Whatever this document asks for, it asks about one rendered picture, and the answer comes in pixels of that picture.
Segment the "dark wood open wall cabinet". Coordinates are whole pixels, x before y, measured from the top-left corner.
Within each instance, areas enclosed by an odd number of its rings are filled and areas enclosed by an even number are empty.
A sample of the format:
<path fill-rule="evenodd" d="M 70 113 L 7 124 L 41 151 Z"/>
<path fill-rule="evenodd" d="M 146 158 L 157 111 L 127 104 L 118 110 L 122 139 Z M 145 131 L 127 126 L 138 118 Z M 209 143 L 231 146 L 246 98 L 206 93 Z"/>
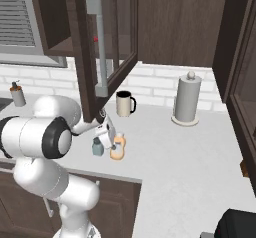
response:
<path fill-rule="evenodd" d="M 71 39 L 72 20 L 68 14 L 68 0 L 32 0 L 40 31 L 43 51 L 50 56 L 74 56 Z M 117 10 L 119 59 L 132 53 L 134 41 L 134 0 L 102 0 L 105 54 L 113 58 L 112 33 L 114 10 Z"/>

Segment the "orange condiment bottle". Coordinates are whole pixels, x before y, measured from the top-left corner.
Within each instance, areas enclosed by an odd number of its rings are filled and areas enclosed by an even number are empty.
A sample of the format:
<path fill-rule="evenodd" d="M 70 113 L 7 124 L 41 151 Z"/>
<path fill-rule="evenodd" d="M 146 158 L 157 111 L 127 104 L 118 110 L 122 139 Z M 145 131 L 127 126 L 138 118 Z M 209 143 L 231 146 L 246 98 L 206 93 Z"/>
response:
<path fill-rule="evenodd" d="M 126 139 L 123 133 L 117 133 L 114 144 L 110 150 L 110 157 L 114 160 L 122 160 L 125 154 Z"/>

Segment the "black appliance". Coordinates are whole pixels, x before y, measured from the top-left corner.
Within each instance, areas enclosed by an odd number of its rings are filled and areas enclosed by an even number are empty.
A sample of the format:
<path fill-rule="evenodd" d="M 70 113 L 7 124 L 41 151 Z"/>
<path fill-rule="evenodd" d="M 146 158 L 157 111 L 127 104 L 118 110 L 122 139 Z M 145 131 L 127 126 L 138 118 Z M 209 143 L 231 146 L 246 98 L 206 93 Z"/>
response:
<path fill-rule="evenodd" d="M 256 238 L 256 213 L 228 209 L 215 232 L 202 232 L 199 238 Z"/>

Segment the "grey shaker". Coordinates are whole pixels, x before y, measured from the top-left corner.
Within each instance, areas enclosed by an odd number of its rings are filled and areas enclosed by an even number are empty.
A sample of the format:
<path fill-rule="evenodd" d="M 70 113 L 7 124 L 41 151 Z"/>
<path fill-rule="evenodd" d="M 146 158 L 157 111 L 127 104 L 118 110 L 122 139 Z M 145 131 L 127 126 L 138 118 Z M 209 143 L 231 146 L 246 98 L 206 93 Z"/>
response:
<path fill-rule="evenodd" d="M 96 156 L 102 156 L 104 153 L 104 147 L 98 137 L 93 139 L 92 152 Z"/>

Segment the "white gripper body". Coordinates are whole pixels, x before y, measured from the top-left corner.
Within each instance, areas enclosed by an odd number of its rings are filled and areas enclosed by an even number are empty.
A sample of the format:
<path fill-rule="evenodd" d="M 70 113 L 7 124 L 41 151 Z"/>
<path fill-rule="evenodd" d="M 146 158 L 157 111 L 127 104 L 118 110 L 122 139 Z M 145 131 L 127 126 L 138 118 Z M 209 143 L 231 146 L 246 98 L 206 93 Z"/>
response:
<path fill-rule="evenodd" d="M 116 129 L 109 116 L 106 116 L 103 123 L 95 129 L 95 136 L 99 138 L 105 149 L 110 149 L 114 144 Z"/>

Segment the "dark wood closed cabinet door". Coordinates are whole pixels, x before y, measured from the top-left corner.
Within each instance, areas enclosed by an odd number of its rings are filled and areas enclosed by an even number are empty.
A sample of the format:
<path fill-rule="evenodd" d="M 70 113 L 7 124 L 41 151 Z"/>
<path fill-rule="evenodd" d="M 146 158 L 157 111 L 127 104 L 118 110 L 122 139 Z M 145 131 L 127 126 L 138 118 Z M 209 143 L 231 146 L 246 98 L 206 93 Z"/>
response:
<path fill-rule="evenodd" d="M 138 59 L 210 67 L 225 0 L 139 0 Z"/>

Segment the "window with grey blinds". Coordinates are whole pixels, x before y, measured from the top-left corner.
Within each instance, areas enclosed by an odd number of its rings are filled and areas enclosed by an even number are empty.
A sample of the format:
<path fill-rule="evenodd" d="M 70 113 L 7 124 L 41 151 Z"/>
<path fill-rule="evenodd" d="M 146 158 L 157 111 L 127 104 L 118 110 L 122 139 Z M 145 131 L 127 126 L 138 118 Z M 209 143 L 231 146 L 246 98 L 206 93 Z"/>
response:
<path fill-rule="evenodd" d="M 32 0 L 0 0 L 0 64 L 67 67 L 44 54 Z"/>

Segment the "dark wood side cabinet door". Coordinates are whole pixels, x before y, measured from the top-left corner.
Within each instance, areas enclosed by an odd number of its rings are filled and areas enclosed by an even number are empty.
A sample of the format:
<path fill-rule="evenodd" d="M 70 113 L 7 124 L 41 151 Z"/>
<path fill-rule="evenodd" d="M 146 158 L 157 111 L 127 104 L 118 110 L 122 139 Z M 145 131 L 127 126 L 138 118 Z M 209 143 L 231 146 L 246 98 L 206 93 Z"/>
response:
<path fill-rule="evenodd" d="M 256 195 L 256 0 L 226 0 L 213 66 Z"/>

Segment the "dark wood glass cabinet door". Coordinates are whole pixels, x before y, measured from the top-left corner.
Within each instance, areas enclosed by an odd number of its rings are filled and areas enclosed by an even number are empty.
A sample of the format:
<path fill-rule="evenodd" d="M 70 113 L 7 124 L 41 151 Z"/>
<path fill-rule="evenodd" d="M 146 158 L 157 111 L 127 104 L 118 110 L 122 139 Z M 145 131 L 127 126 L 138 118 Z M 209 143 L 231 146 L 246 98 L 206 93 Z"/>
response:
<path fill-rule="evenodd" d="M 134 41 L 132 42 L 132 53 L 122 64 L 119 64 L 117 10 L 114 10 L 113 13 L 114 32 L 112 33 L 112 46 L 114 71 L 110 77 L 107 77 L 108 96 L 106 98 L 97 97 L 95 93 L 95 85 L 98 79 L 92 24 L 87 14 L 86 0 L 74 0 L 74 4 L 69 6 L 68 10 L 70 15 L 74 16 L 72 28 L 77 32 L 77 34 L 72 32 L 72 45 L 83 120 L 91 123 L 138 61 L 138 0 L 134 0 L 135 13 L 134 21 L 132 22 Z"/>

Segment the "grey paper towel holder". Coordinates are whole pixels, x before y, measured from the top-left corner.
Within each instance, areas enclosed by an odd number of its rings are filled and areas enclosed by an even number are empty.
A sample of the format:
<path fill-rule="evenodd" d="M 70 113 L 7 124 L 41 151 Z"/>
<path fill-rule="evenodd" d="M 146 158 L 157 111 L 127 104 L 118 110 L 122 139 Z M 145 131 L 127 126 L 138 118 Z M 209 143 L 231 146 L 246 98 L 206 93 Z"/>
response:
<path fill-rule="evenodd" d="M 177 125 L 189 127 L 199 122 L 196 111 L 201 82 L 202 79 L 194 71 L 189 71 L 179 78 L 171 117 Z"/>

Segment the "grey soap dispenser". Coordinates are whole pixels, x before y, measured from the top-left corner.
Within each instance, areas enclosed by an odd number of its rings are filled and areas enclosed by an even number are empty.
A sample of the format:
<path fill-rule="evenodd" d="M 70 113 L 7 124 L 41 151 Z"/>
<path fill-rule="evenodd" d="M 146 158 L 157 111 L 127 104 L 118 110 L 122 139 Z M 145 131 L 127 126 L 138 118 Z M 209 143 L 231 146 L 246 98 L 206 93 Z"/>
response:
<path fill-rule="evenodd" d="M 10 87 L 10 93 L 16 107 L 23 107 L 26 105 L 25 96 L 23 94 L 22 87 L 18 85 L 17 81 L 12 82 Z"/>

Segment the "dark wood base cabinet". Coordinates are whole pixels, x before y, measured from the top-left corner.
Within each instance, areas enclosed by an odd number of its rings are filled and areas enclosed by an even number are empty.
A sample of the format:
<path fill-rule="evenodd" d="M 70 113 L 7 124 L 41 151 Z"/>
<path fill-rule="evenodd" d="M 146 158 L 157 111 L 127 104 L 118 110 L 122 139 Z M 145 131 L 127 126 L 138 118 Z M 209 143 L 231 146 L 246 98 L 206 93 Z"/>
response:
<path fill-rule="evenodd" d="M 141 185 L 89 175 L 100 182 L 100 200 L 89 219 L 102 238 L 132 238 Z M 19 187 L 11 173 L 0 172 L 0 238 L 52 238 L 60 229 L 59 208 L 49 217 L 43 199 Z"/>

